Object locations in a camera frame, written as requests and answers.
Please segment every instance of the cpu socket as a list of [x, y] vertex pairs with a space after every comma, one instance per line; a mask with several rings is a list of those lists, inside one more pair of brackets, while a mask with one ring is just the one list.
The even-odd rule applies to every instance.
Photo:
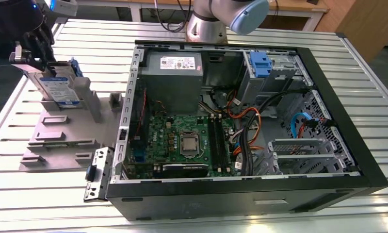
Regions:
[[200, 154], [197, 132], [180, 132], [180, 154], [188, 159], [193, 159]]

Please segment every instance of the slotted metal table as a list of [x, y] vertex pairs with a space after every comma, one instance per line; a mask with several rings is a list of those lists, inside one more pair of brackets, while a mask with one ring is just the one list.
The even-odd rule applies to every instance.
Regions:
[[[183, 41], [155, 23], [69, 19], [53, 27], [56, 59], [80, 62], [99, 96], [124, 92], [136, 39]], [[308, 47], [388, 178], [388, 91], [344, 38], [334, 33], [228, 31], [229, 43]], [[0, 114], [0, 231], [388, 232], [388, 188], [302, 214], [128, 222], [109, 202], [83, 203], [85, 171], [19, 171], [43, 106], [23, 78]]]

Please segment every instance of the blue drive bay latch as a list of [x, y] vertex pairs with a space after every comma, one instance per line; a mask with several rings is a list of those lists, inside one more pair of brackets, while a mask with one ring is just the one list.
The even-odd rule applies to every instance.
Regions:
[[251, 52], [251, 64], [255, 69], [255, 76], [265, 78], [272, 71], [272, 61], [265, 52]]

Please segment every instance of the power supply label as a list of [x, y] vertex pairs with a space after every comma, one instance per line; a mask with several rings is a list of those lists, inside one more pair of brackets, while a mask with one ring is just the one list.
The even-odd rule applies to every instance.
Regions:
[[67, 77], [43, 77], [40, 82], [47, 93], [53, 100], [64, 108], [75, 108], [80, 103], [75, 90], [69, 87], [69, 79]]
[[160, 69], [195, 69], [195, 58], [161, 57]]

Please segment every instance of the ram slot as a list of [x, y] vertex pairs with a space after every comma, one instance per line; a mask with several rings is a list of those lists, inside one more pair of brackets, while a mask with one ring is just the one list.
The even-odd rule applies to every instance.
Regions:
[[224, 129], [221, 125], [221, 119], [215, 120], [215, 129], [216, 129], [216, 140], [217, 140], [217, 153], [219, 153], [219, 160], [220, 160], [220, 167], [225, 171], [228, 168], [228, 161], [227, 161], [227, 151], [225, 151], [225, 141], [224, 141]]
[[212, 117], [208, 118], [208, 140], [209, 140], [209, 151], [212, 154], [212, 165], [213, 170], [221, 169], [221, 164], [219, 162], [219, 152], [217, 152], [217, 142], [216, 142], [216, 128], [215, 128], [216, 119]]

